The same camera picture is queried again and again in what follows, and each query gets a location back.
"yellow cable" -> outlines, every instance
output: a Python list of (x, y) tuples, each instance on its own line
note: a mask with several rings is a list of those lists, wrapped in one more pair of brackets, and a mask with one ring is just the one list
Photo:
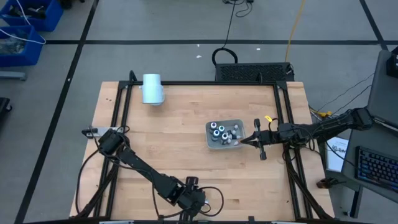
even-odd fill
[(296, 29), (297, 24), (299, 23), (299, 19), (300, 19), (301, 13), (303, 12), (304, 3), (305, 3), (305, 0), (303, 0), (301, 2), (300, 10), (298, 11), (298, 14), (296, 16), (296, 20), (294, 21), (292, 32), (290, 33), (289, 42), (287, 43), (285, 62), (287, 62), (287, 57), (289, 56), (290, 42), (292, 41), (294, 30)]

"keyboard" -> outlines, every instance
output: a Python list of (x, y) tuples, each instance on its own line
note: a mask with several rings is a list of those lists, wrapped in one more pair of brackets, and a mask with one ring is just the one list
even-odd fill
[(294, 74), (288, 73), (289, 63), (237, 63), (217, 64), (217, 81), (258, 81), (259, 74), (265, 82), (294, 81)]
[(358, 146), (355, 178), (398, 192), (398, 158)]

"white cup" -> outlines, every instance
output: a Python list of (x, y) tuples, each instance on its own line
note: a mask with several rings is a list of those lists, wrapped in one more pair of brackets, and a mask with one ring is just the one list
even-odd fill
[(142, 90), (142, 103), (159, 106), (165, 100), (159, 74), (144, 74), (143, 85), (140, 86), (140, 89)]

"black metal frame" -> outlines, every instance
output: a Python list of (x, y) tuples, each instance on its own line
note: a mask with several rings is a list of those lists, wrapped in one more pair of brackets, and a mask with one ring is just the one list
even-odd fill
[[(118, 85), (118, 92), (116, 93), (116, 101), (115, 101), (115, 106), (114, 106), (114, 111), (112, 115), (112, 121), (111, 121), (111, 126), (117, 126), (117, 120), (118, 120), (118, 113), (119, 113), (119, 107), (120, 107), (120, 101), (121, 101), (121, 96), (122, 96), (122, 91), (127, 87), (127, 93), (126, 93), (126, 99), (124, 102), (124, 109), (123, 109), (123, 115), (121, 118), (121, 126), (125, 126), (127, 122), (127, 114), (128, 114), (128, 109), (129, 109), (129, 104), (130, 104), (130, 99), (131, 99), (131, 92), (132, 92), (132, 87), (134, 85), (142, 85), (141, 81), (137, 81), (134, 73), (130, 72), (130, 80), (129, 81), (120, 81)], [(294, 122), (293, 119), (293, 113), (292, 113), (292, 108), (290, 105), (290, 99), (289, 99), (289, 93), (287, 91), (287, 84), (285, 81), (280, 81), (280, 82), (251, 82), (251, 81), (238, 81), (238, 82), (224, 82), (224, 81), (164, 81), (162, 82), (162, 85), (257, 85), (257, 86), (272, 86), (274, 89), (274, 96), (275, 96), (275, 104), (276, 104), (276, 109), (277, 109), (277, 115), (279, 119), (279, 123), (284, 122), (284, 117), (283, 117), (283, 112), (282, 112), (282, 105), (280, 102), (280, 96), (279, 96), (279, 88), (282, 89), (282, 92), (284, 94), (284, 100), (285, 100), (285, 105), (286, 105), (286, 111), (287, 111), (287, 117), (290, 123)], [(287, 144), (284, 144), (284, 150), (288, 149), (290, 146)], [(305, 175), (304, 175), (304, 169), (303, 169), (303, 164), (301, 160), (301, 155), (299, 149), (295, 150), (295, 156), (296, 156), (296, 163), (297, 163), (297, 169), (298, 169), (298, 174), (300, 176), (300, 180), (305, 184), (306, 186), (306, 181), (305, 181)], [(286, 155), (286, 159), (290, 160), (290, 154)], [(106, 173), (108, 171), (108, 160), (104, 159), (104, 164), (103, 168), (101, 171), (101, 180), (100, 184), (103, 183)], [(293, 206), (293, 211), (294, 211), (294, 216), (295, 219), (298, 220), (301, 218), (300, 215), (300, 205), (299, 201), (297, 198), (297, 191), (296, 191), (296, 186), (293, 181), (293, 179), (289, 177), (289, 187), (290, 187), (290, 194), (292, 197), (292, 206)], [(116, 182), (117, 182), (117, 175), (115, 175), (115, 178), (111, 182), (111, 187), (109, 190), (109, 197), (108, 197), (108, 202), (106, 206), (106, 217), (111, 217), (112, 214), (112, 207), (113, 207), (113, 200), (114, 200), (114, 195), (116, 191)], [(307, 201), (307, 199), (304, 197), (304, 205), (305, 205), (305, 214), (307, 218), (313, 218), (312, 216), (312, 209)], [(101, 210), (101, 204), (102, 204), (102, 199), (98, 201), (95, 207), (95, 212), (94, 212), (94, 217), (99, 217), (100, 216), (100, 210)]]

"desk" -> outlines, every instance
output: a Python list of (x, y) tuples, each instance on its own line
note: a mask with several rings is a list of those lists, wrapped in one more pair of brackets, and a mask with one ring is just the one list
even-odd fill
[[(109, 126), (117, 87), (117, 82), (102, 84), (93, 126)], [(288, 88), (295, 122), (311, 123), (303, 83), (290, 82)], [(294, 220), (281, 144), (266, 147), (267, 160), (260, 161), (258, 149), (251, 146), (233, 151), (211, 151), (206, 146), (204, 135), (206, 122), (223, 119), (243, 120), (247, 135), (254, 131), (255, 118), (260, 119), (264, 129), (268, 124), (265, 115), (277, 117), (273, 88), (170, 85), (164, 86), (164, 89), (165, 102), (161, 106), (149, 106), (141, 103), (142, 94), (138, 86), (132, 88), (127, 117), (127, 125), (131, 130), (126, 136), (137, 155), (160, 173), (176, 176), (183, 182), (186, 176), (197, 176), (200, 186), (221, 189), (225, 197), (224, 209), (218, 216), (211, 218), (213, 220), (247, 220), (248, 216), (254, 216), (256, 220)], [(281, 91), (280, 96), (284, 116), (287, 116)], [(93, 140), (89, 140), (84, 159), (95, 149)], [(307, 149), (302, 149), (301, 155), (309, 191), (334, 217), (329, 191), (316, 186), (316, 182), (325, 177), (320, 156)], [(97, 154), (83, 170), (80, 207), (95, 192), (102, 164), (103, 156)], [(297, 193), (302, 202), (299, 189)], [(212, 212), (216, 212), (221, 204), (218, 192), (206, 191), (206, 196)], [(106, 205), (107, 198), (108, 194), (104, 194), (103, 205)], [(168, 215), (180, 210), (159, 196), (157, 204), (160, 214)], [(105, 206), (102, 206), (101, 214), (104, 214), (104, 210)], [(304, 216), (303, 205), (300, 211)], [(72, 206), (71, 215), (75, 214), (75, 207)], [(151, 184), (137, 172), (119, 170), (112, 219), (157, 219)]]

